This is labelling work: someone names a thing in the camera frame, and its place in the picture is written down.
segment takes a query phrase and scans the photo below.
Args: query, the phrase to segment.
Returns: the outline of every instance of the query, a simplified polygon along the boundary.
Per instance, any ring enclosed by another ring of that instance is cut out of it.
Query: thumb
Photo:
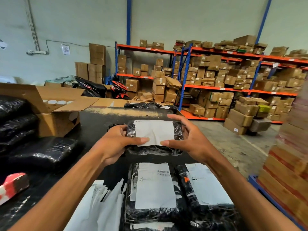
[[[187,140],[164,140],[161,141],[160,144],[166,147],[180,149],[182,151],[189,151]]]
[[[138,137],[123,137],[122,143],[125,146],[127,145],[141,145],[148,142],[150,138],[138,138]]]

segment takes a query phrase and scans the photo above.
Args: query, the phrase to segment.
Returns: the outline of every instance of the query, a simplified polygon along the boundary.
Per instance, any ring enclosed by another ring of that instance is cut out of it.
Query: open cardboard box
[[[95,103],[96,97],[81,97],[83,89],[0,83],[0,94],[26,99],[39,117],[39,135],[63,137],[80,123],[79,111]],[[43,100],[73,101],[53,105]]]

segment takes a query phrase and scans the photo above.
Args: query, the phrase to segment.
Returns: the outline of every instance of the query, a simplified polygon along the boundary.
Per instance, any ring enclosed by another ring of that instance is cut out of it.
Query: barcode
[[[159,176],[166,176],[166,177],[170,176],[168,173],[159,173],[158,175]]]

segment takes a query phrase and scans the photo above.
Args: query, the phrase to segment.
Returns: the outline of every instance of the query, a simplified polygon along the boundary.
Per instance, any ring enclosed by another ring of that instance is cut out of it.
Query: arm
[[[184,125],[184,140],[165,140],[161,144],[179,148],[207,165],[221,183],[251,230],[299,230],[284,214],[264,198],[232,164],[210,143],[197,126],[183,116],[168,115]]]
[[[126,125],[111,128],[9,231],[62,231],[105,166],[115,163],[129,144],[148,138],[125,136]]]

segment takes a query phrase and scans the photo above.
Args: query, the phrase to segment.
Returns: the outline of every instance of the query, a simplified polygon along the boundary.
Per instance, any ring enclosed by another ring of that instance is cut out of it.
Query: metal shelving rack
[[[149,78],[153,79],[153,77],[150,76],[134,76],[133,74],[122,74],[118,73],[118,55],[120,54],[120,50],[130,50],[130,51],[137,51],[137,52],[147,52],[147,53],[155,53],[155,54],[165,54],[165,55],[170,55],[170,61],[169,61],[169,67],[171,67],[172,64],[172,57],[174,57],[173,60],[173,68],[175,64],[175,57],[178,55],[176,51],[168,51],[168,50],[159,50],[159,49],[151,49],[151,48],[144,48],[144,47],[139,47],[139,46],[132,46],[132,45],[122,45],[118,44],[117,42],[115,43],[115,74],[117,76],[125,76],[125,77],[134,77],[134,78]]]
[[[234,62],[241,62],[242,59],[254,59],[259,60],[259,64],[256,68],[255,75],[252,80],[252,84],[250,86],[250,89],[248,90],[236,90],[232,88],[219,88],[219,87],[212,87],[212,86],[198,86],[198,85],[185,85],[186,78],[187,78],[187,72],[189,67],[189,61],[191,56],[200,56],[201,54],[216,54],[216,55],[222,55],[222,60],[225,60],[227,63],[229,61]],[[209,89],[209,90],[221,90],[221,91],[233,91],[233,92],[245,92],[247,93],[247,96],[250,96],[251,93],[265,93],[265,94],[275,94],[275,95],[285,95],[285,96],[297,96],[296,93],[287,93],[287,92],[268,92],[268,91],[261,91],[261,90],[255,90],[252,89],[253,85],[256,81],[256,77],[258,75],[259,69],[261,66],[273,66],[274,63],[279,63],[278,65],[275,65],[276,67],[286,67],[286,68],[296,68],[296,67],[302,67],[304,70],[308,70],[308,61],[302,61],[298,59],[293,58],[286,58],[286,57],[275,57],[275,56],[268,56],[268,55],[257,55],[257,54],[247,54],[247,53],[238,53],[234,51],[220,51],[220,50],[214,50],[214,49],[203,49],[199,47],[192,47],[192,44],[190,44],[187,48],[182,48],[181,52],[181,58],[180,58],[180,68],[179,68],[179,75],[178,75],[178,81],[181,80],[181,72],[182,68],[184,66],[185,61],[188,63],[185,67],[184,72],[184,80],[183,80],[183,87],[181,90],[181,97],[179,102],[179,111],[187,118],[187,119],[194,119],[194,120],[219,120],[222,121],[224,119],[218,119],[218,118],[204,118],[204,117],[197,117],[193,116],[189,112],[182,110],[183,105],[183,96],[184,96],[184,90],[186,87],[194,87],[199,89]],[[289,65],[283,65],[282,63],[292,64],[294,66]],[[272,123],[275,124],[282,124],[280,121],[272,121]]]

